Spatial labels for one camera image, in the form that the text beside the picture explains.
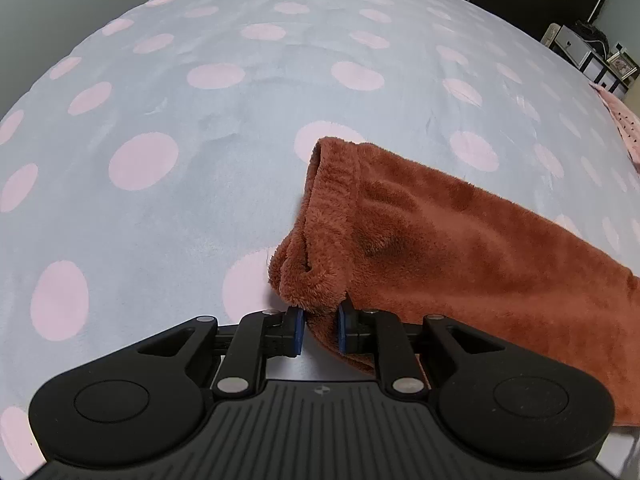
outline gray wall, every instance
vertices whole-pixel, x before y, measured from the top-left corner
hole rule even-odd
[[[76,44],[147,0],[0,0],[0,118]]]
[[[627,47],[629,55],[640,61],[640,0],[606,0],[595,25],[609,38]]]

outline silver screw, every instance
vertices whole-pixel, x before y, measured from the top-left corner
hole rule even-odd
[[[392,384],[396,392],[401,394],[416,394],[424,389],[424,383],[413,377],[401,377]]]
[[[218,381],[217,386],[221,392],[226,394],[239,394],[249,387],[249,383],[242,377],[225,377]]]

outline light blue sheet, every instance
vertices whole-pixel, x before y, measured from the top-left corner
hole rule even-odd
[[[0,123],[0,476],[51,376],[266,283],[310,151],[366,140],[556,220],[640,272],[640,183],[587,80],[462,0],[152,0]],[[356,374],[317,343],[271,375]]]

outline polka dot bed sheet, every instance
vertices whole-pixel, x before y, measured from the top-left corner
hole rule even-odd
[[[194,316],[283,307],[267,264],[322,136],[468,180],[640,272],[614,123],[499,18],[462,0],[150,0],[0,122],[4,480],[42,461],[26,412],[51,376]],[[358,372],[307,337],[270,374]]]

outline bed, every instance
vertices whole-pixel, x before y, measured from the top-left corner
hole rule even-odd
[[[640,272],[640,180],[587,79],[463,0],[150,0],[0,122],[0,476],[53,375],[200,314],[284,305],[267,264],[315,141],[374,142]],[[311,338],[269,375],[359,372]],[[601,453],[636,478],[637,433]]]

